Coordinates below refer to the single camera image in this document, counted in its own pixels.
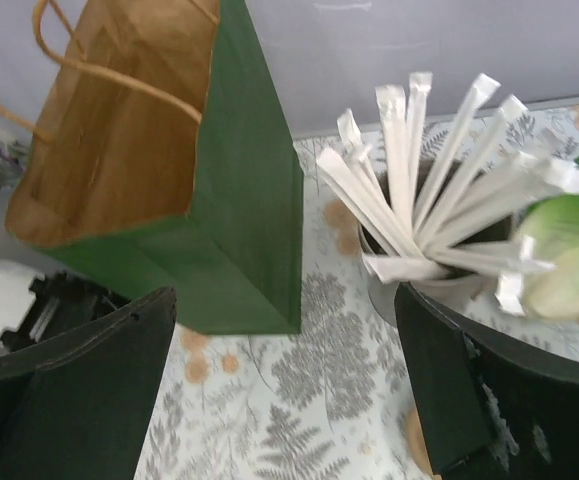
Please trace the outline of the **brown green paper bag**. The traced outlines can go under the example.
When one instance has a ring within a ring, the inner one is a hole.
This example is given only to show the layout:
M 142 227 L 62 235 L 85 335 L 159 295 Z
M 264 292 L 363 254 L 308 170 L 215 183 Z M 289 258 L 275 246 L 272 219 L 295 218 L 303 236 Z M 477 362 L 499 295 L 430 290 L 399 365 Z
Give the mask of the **brown green paper bag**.
M 247 5 L 89 1 L 4 225 L 205 335 L 301 326 L 303 173 Z

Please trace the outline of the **brown pulp cup carrier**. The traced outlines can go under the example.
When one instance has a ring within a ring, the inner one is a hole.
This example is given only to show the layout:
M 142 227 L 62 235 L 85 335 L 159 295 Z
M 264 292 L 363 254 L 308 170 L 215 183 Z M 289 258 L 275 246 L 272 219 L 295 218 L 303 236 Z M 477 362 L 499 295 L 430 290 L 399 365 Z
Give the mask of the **brown pulp cup carrier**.
M 422 427 L 418 411 L 415 407 L 409 411 L 405 419 L 405 439 L 409 453 L 417 467 L 428 476 L 432 476 L 433 472 L 423 437 Z

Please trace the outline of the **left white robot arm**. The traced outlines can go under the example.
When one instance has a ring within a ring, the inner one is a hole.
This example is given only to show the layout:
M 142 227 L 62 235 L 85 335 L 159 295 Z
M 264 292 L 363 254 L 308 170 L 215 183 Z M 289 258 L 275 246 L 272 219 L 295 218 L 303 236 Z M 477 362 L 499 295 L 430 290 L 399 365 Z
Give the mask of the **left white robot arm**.
M 0 347 L 15 352 L 102 318 L 129 300 L 68 271 L 0 259 Z

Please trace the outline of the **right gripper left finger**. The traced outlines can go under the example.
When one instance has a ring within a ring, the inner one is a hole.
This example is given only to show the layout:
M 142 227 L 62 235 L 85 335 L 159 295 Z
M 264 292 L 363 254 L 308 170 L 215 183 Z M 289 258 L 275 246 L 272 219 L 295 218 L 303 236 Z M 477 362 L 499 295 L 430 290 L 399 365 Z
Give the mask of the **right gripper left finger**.
M 175 321 L 160 288 L 0 357 L 0 479 L 133 478 Z

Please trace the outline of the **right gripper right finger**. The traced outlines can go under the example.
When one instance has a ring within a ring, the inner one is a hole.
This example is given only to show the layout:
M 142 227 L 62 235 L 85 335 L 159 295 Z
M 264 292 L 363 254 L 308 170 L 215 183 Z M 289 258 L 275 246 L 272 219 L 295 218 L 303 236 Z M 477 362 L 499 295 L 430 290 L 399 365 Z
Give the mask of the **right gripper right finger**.
M 579 362 L 405 284 L 395 317 L 432 471 L 444 479 L 579 479 Z

